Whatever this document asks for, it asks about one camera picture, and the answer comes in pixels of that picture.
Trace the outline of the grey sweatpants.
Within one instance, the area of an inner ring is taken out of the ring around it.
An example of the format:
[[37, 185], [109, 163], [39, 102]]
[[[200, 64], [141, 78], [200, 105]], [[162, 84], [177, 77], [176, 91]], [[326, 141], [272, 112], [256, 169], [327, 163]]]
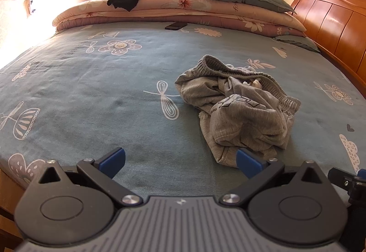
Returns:
[[240, 148], [264, 160], [287, 148], [301, 102], [272, 76], [205, 55], [175, 86], [184, 102], [200, 111], [202, 134], [218, 164], [236, 167]]

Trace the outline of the blue floral bed sheet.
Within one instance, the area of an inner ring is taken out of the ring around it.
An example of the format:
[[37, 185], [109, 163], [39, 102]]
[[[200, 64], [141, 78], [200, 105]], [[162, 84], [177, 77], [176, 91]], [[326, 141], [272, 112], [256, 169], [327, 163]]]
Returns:
[[175, 80], [204, 55], [271, 75], [301, 101], [288, 165], [365, 168], [365, 98], [319, 53], [255, 33], [160, 22], [63, 30], [1, 69], [1, 168], [27, 187], [42, 165], [75, 165], [116, 147], [115, 180], [140, 196], [222, 195], [244, 174], [217, 163], [199, 112]]

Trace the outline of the orange wooden headboard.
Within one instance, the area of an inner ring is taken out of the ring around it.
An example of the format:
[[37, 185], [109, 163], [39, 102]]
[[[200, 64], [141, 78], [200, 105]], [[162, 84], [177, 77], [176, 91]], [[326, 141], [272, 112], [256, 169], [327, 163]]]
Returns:
[[306, 35], [365, 95], [366, 0], [294, 0]]

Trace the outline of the black smartphone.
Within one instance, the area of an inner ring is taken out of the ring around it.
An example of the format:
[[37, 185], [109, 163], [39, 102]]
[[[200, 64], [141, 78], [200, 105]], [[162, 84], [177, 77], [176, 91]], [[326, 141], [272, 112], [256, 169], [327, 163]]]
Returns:
[[173, 24], [167, 25], [164, 29], [177, 31], [177, 30], [180, 30], [180, 29], [186, 27], [187, 25], [188, 25], [188, 23], [186, 23], [186, 22], [177, 21], [177, 22], [174, 22]]

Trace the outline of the pink floral folded quilt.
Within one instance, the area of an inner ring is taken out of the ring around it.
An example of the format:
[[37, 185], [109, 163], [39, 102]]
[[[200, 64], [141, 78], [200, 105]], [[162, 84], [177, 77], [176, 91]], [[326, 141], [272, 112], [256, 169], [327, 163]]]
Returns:
[[306, 28], [293, 15], [261, 7], [220, 0], [139, 0], [127, 11], [107, 4], [108, 0], [88, 0], [66, 9], [52, 21], [58, 30], [119, 21], [181, 21], [190, 24], [229, 28], [258, 35], [304, 36]]

